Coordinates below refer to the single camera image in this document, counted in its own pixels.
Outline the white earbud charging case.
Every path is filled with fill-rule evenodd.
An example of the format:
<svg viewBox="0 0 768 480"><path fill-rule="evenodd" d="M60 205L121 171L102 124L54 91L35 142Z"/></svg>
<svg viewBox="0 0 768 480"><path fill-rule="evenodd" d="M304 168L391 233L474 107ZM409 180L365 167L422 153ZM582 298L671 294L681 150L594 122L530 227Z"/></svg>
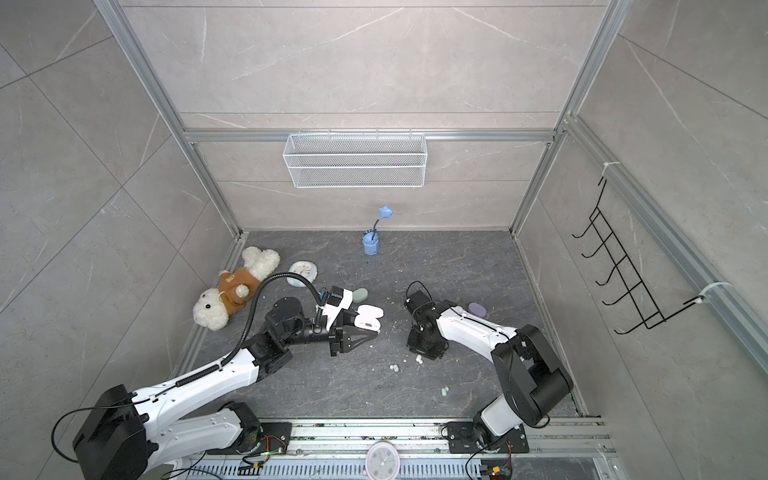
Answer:
<svg viewBox="0 0 768 480"><path fill-rule="evenodd" d="M359 305L354 318L354 326L360 329L379 332L380 319L384 316L382 308L374 305Z"/></svg>

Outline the purple earbud charging case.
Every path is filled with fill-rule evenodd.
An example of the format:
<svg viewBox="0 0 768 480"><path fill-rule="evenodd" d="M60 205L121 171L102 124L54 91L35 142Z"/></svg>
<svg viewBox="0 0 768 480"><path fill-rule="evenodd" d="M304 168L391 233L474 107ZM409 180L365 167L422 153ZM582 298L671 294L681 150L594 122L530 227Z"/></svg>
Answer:
<svg viewBox="0 0 768 480"><path fill-rule="evenodd" d="M487 317L487 315L488 315L487 309L483 305L481 305L479 303L476 303L476 302L470 302L468 304L468 306L467 306L467 310L472 315L475 315L475 316L477 316L479 318L483 318L483 319L485 319Z"/></svg>

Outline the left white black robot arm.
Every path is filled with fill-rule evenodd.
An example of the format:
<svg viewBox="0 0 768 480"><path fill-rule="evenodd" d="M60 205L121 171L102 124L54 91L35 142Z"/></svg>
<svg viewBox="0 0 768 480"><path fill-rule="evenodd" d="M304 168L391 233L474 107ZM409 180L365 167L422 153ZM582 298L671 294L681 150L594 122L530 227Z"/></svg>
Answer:
<svg viewBox="0 0 768 480"><path fill-rule="evenodd" d="M72 441L87 479L137 479L163 463L204 450L228 449L255 435L258 420L247 406L192 417L191 412L278 371L292 344L326 343L332 355L374 339L384 312L328 297L312 318L294 297L278 300L259 331L227 356L184 376L128 391L117 385L101 394Z"/></svg>

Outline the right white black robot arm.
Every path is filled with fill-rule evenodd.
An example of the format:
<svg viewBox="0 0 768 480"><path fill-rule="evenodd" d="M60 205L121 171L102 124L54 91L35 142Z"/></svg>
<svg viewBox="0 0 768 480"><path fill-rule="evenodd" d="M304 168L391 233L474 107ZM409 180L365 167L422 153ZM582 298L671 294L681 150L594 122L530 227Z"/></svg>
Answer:
<svg viewBox="0 0 768 480"><path fill-rule="evenodd" d="M454 342L493 364L502 393L473 419L482 444L522 425L537 427L571 393L570 374L537 327L495 324L424 290L408 294L404 305L413 318L407 340L411 352L436 360Z"/></svg>

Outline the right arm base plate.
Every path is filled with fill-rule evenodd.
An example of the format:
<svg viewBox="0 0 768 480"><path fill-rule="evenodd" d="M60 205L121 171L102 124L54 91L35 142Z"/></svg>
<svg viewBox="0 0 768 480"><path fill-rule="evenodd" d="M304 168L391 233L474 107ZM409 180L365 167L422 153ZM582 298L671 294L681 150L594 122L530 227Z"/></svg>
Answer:
<svg viewBox="0 0 768 480"><path fill-rule="evenodd" d="M530 452L522 425L498 436L491 433L481 422L448 422L441 427L440 435L448 442L452 454L470 454L480 450L511 451L513 454Z"/></svg>

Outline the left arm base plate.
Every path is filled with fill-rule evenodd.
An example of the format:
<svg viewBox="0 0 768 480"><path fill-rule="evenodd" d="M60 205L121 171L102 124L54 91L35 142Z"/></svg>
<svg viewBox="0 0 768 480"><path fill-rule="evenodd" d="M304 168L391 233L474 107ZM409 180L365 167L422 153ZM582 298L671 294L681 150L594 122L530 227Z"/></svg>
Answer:
<svg viewBox="0 0 768 480"><path fill-rule="evenodd" d="M223 449L207 450L208 455L247 455L265 452L285 453L291 441L291 422L266 422L256 430L245 431L233 445Z"/></svg>

